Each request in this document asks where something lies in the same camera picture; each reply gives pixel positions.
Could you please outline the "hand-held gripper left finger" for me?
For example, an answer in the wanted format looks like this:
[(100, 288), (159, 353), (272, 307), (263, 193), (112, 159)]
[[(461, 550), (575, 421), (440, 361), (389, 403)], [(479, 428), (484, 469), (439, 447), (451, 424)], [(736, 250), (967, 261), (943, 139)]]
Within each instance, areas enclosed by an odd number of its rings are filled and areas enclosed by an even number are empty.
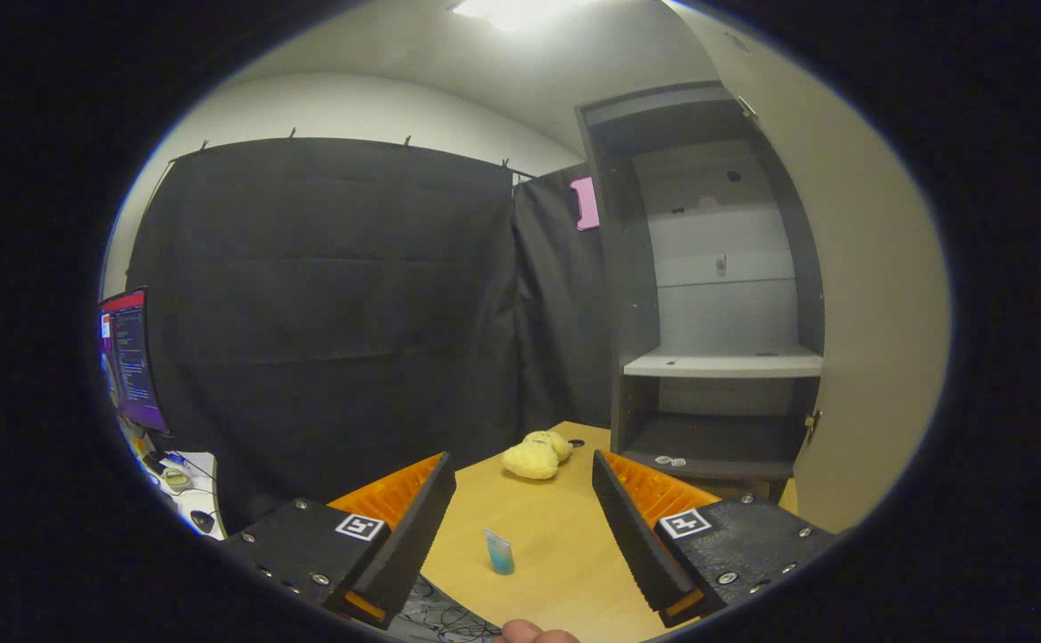
[(287, 501), (221, 549), (300, 601), (386, 631), (414, 590), (455, 490), (450, 453), (440, 452), (334, 501)]

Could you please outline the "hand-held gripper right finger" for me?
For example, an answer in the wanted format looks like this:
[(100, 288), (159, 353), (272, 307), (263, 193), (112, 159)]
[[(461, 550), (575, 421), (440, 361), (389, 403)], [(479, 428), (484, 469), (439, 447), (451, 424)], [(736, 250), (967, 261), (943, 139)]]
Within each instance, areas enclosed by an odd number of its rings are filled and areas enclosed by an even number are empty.
[(838, 541), (764, 497), (720, 499), (606, 449), (594, 452), (591, 486), (632, 578), (666, 627), (750, 601)]

